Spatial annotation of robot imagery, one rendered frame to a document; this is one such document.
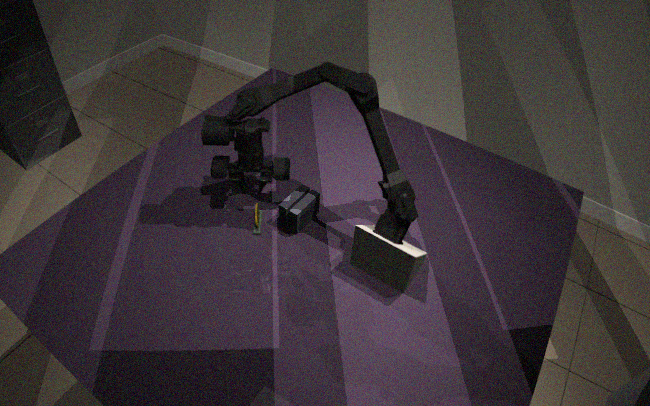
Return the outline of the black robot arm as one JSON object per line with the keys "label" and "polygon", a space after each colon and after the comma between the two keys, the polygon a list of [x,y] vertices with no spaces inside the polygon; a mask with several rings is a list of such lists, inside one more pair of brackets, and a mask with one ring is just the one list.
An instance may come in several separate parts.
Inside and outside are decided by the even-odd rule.
{"label": "black robot arm", "polygon": [[377,84],[372,75],[325,62],[275,84],[243,90],[227,116],[204,115],[202,142],[229,146],[234,139],[234,151],[237,147],[256,151],[262,147],[262,132],[270,132],[271,122],[263,116],[241,119],[257,115],[278,101],[325,81],[348,92],[364,118],[383,171],[383,181],[378,183],[388,200],[388,209],[381,214],[373,232],[393,244],[403,245],[411,223],[418,217],[415,192],[398,165],[379,110]]}

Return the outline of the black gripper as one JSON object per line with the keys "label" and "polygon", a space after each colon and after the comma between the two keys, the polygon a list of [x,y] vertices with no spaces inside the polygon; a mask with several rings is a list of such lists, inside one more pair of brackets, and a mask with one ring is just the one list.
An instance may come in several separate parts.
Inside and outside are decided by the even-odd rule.
{"label": "black gripper", "polygon": [[258,194],[261,193],[267,182],[272,182],[272,176],[275,180],[289,180],[290,176],[290,159],[288,157],[274,157],[272,160],[263,160],[263,145],[260,149],[247,152],[239,149],[238,161],[230,162],[229,156],[215,156],[212,161],[210,173],[213,178],[225,178],[227,170],[229,173],[228,180],[233,181],[246,194],[247,186],[244,172],[260,172]]}

